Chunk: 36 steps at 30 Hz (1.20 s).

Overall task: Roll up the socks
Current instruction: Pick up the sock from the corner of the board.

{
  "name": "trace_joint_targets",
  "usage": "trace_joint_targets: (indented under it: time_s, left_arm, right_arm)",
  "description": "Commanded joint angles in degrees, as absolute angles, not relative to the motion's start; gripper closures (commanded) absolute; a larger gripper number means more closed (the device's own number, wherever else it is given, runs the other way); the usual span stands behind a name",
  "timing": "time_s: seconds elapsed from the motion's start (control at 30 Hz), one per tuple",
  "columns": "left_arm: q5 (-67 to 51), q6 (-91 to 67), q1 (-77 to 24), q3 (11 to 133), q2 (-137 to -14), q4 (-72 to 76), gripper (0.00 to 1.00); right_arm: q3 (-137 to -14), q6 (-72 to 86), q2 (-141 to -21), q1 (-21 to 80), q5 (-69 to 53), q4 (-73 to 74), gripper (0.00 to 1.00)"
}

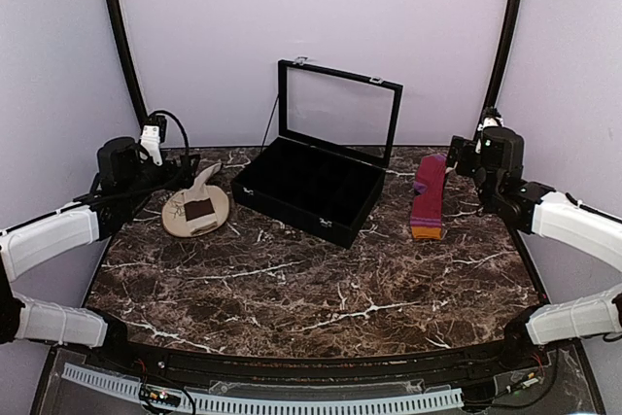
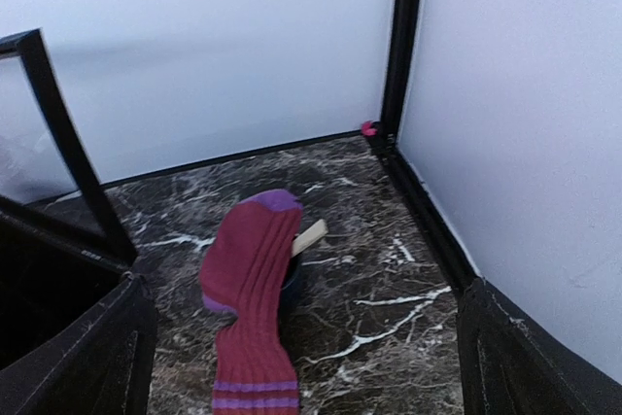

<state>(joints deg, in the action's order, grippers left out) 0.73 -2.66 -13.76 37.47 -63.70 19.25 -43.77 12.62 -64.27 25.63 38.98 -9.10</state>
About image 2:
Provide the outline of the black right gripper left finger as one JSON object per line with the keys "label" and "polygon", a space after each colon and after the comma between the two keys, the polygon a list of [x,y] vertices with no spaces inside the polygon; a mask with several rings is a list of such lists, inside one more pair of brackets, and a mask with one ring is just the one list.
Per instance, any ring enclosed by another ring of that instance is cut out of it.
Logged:
{"label": "black right gripper left finger", "polygon": [[145,414],[157,312],[127,275],[76,322],[1,371],[3,414]]}

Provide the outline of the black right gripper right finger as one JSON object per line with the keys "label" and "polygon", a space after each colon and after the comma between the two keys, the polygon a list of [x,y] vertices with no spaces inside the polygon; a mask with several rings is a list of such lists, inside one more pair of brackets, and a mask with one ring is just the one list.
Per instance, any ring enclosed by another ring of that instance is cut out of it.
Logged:
{"label": "black right gripper right finger", "polygon": [[619,414],[621,385],[561,344],[489,282],[459,300],[465,414]]}

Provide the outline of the maroon purple striped sock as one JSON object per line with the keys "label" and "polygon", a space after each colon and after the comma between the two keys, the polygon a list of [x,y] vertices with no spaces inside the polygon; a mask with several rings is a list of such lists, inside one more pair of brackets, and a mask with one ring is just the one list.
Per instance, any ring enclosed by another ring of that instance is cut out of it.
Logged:
{"label": "maroon purple striped sock", "polygon": [[287,190],[257,193],[223,219],[201,266],[210,301],[235,312],[215,339],[216,414],[296,414],[299,390],[278,331],[280,296],[302,205]]}

